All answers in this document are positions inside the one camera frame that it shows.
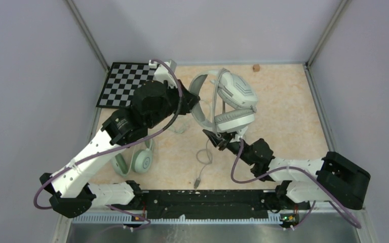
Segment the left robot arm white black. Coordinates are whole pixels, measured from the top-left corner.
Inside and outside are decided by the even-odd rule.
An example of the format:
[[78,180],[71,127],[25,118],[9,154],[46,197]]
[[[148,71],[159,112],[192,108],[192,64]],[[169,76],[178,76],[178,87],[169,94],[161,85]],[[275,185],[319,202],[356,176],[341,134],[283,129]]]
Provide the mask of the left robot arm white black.
[[41,190],[51,195],[50,209],[74,218],[100,206],[140,207],[142,195],[136,182],[92,184],[90,179],[125,149],[150,140],[150,129],[166,118],[174,122],[190,113],[199,100],[198,92],[186,89],[181,81],[176,88],[166,82],[145,82],[134,91],[130,105],[114,111],[66,166],[41,176]]

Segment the black white checkerboard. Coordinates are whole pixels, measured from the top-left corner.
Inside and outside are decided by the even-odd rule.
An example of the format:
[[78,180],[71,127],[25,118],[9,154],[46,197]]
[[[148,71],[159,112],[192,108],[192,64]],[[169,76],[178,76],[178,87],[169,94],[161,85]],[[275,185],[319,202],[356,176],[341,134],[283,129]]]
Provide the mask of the black white checkerboard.
[[152,80],[154,72],[147,63],[113,62],[96,106],[115,109],[129,106],[134,91]]

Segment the small wooden cube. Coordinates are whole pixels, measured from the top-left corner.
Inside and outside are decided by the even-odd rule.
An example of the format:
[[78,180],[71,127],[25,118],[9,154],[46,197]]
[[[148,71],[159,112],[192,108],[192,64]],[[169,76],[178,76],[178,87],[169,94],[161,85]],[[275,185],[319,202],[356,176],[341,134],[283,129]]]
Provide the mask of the small wooden cube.
[[260,65],[259,64],[254,64],[252,66],[252,69],[253,69],[254,72],[259,72],[260,71]]

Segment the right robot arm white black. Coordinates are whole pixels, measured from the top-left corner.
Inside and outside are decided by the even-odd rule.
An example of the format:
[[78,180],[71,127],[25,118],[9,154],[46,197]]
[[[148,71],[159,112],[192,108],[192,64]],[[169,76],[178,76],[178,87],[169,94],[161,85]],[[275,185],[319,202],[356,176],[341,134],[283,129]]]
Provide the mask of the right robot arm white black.
[[279,182],[277,203],[284,209],[305,201],[333,201],[351,210],[363,208],[371,175],[336,151],[322,158],[296,160],[274,155],[262,138],[252,144],[237,138],[235,132],[203,130],[219,150],[229,150],[251,167],[254,180]]

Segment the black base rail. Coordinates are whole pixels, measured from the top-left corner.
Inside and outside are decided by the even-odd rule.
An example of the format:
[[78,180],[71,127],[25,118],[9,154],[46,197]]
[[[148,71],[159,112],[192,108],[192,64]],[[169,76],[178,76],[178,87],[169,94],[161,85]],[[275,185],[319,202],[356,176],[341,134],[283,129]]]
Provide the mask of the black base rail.
[[151,219],[266,219],[284,210],[308,210],[271,190],[150,190],[135,197],[134,205]]

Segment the white gaming headphones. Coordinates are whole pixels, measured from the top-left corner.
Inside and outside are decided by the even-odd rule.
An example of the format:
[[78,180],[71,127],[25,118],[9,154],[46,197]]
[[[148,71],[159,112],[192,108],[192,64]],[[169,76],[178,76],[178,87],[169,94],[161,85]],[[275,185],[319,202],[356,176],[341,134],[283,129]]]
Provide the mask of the white gaming headphones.
[[[211,115],[213,118],[211,120],[207,119],[199,104],[191,110],[193,118],[203,129],[216,135],[218,133],[237,133],[242,136],[248,129],[248,125],[255,121],[258,103],[255,91],[241,76],[222,68],[208,70],[196,76],[190,83],[189,92],[198,96],[209,75],[216,77],[212,80],[214,93]],[[220,97],[233,110],[216,115],[217,97]]]

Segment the mint green headphones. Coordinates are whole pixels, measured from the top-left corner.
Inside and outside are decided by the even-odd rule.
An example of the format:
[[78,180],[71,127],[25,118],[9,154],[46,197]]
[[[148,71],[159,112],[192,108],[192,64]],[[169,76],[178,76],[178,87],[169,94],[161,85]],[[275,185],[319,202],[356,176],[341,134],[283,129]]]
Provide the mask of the mint green headphones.
[[145,149],[134,149],[130,164],[128,165],[121,153],[117,154],[110,163],[114,171],[122,177],[128,176],[130,172],[144,174],[153,162],[154,140],[149,139],[144,142]]

